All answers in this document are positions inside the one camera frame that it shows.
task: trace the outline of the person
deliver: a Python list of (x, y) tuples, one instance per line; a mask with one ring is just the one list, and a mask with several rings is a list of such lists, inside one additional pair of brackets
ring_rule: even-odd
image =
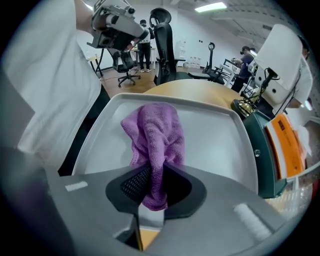
[[(145, 19), (140, 20), (140, 25), (143, 27), (147, 27), (147, 21)], [(151, 55), (151, 44), (150, 40), (155, 38), (155, 34), (153, 30), (149, 27), (149, 35), (142, 41), (138, 43), (138, 51), (139, 51), (139, 62), (140, 62), (140, 72), (145, 72), (144, 67), (144, 58), (146, 64), (146, 71), (150, 72), (150, 55)]]
[(307, 63), (310, 51), (307, 42), (301, 36), (298, 37), (302, 44), (302, 57), (300, 61), (300, 77), (296, 83), (293, 98), (292, 93), (290, 93), (283, 103), (272, 107), (262, 94), (262, 97), (257, 104), (257, 109), (270, 119), (273, 119), (275, 114), (283, 108), (285, 109), (288, 107), (291, 109), (297, 109), (300, 108), (301, 105), (304, 105), (306, 101), (309, 103), (311, 102), (309, 95), (313, 84), (313, 78)]
[(61, 176), (71, 175), (80, 148), (110, 97), (77, 43), (93, 33), (81, 0), (43, 0), (3, 53), (1, 68), (33, 109), (17, 148)]
[(235, 64), (241, 65), (241, 70), (234, 80), (234, 84), (231, 87), (232, 90), (239, 93), (249, 80), (250, 73), (248, 71), (249, 64), (254, 60), (254, 57), (251, 55), (250, 48), (248, 46), (242, 47), (241, 55), (244, 55), (241, 59), (234, 59), (233, 62)]

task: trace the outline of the person wearing black pants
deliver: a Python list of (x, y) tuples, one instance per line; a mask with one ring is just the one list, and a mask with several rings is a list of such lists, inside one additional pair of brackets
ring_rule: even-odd
[(234, 84), (231, 87), (237, 93), (240, 93), (244, 83), (246, 84), (249, 80), (250, 73), (248, 71), (249, 64), (254, 60), (254, 57), (251, 55), (250, 48), (248, 46), (242, 47), (241, 55), (244, 55), (241, 59), (235, 59), (236, 64), (241, 64), (241, 70), (237, 78), (234, 80)]
[[(140, 20), (140, 25), (143, 27), (147, 26), (147, 22), (145, 19)], [(138, 51), (139, 51), (139, 62), (140, 62), (140, 72), (145, 72), (144, 67), (144, 58), (146, 63), (146, 71), (150, 72), (150, 55), (151, 55), (151, 44), (150, 40), (154, 39), (155, 35), (152, 29), (149, 27), (149, 35), (142, 41), (138, 43)]]

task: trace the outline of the ceiling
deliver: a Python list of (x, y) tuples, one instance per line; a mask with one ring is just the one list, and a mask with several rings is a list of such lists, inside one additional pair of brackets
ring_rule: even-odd
[(194, 11), (196, 7), (223, 2), (227, 9), (213, 10), (201, 15), (217, 22), (237, 37), (261, 48), (274, 24), (283, 24), (297, 34), (295, 22), (274, 0), (172, 0), (180, 9)]

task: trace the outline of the gray tray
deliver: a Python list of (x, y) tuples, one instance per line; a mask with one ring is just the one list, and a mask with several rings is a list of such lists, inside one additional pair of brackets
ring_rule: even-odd
[(231, 178), (258, 193), (254, 152), (236, 112), (193, 100), (120, 93), (94, 123), (76, 160), (73, 175), (126, 167), (132, 158), (131, 139), (120, 122), (138, 107), (166, 102), (178, 112), (185, 137), (185, 165)]

